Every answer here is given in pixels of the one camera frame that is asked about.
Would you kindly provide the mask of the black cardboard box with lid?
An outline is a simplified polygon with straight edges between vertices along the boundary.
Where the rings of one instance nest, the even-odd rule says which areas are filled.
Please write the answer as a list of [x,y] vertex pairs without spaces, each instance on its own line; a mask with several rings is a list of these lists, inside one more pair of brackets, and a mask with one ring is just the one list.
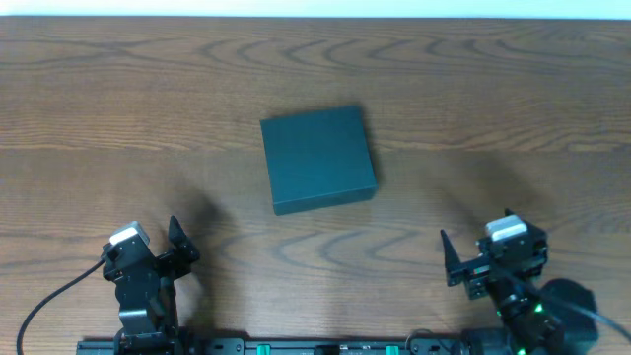
[[274,213],[371,199],[379,185],[359,106],[260,121]]

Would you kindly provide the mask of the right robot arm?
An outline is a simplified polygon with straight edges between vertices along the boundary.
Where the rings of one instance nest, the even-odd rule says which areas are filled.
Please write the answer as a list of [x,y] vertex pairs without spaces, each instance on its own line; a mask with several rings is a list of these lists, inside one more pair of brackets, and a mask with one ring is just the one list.
[[596,310],[594,293],[569,279],[539,289],[533,281],[548,262],[548,236],[512,210],[485,225],[478,257],[462,261],[440,232],[447,285],[463,285],[469,300],[491,299],[503,324],[506,354],[586,354],[598,342],[596,321],[571,308]]

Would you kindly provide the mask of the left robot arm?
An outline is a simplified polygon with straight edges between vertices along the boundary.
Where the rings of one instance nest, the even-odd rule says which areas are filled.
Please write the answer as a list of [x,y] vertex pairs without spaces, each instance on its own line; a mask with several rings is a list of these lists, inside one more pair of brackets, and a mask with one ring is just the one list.
[[189,354],[192,335],[181,329],[176,308],[175,281],[191,272],[200,253],[172,216],[170,247],[155,255],[139,222],[120,228],[103,246],[103,277],[115,284],[121,331],[115,336],[115,354]]

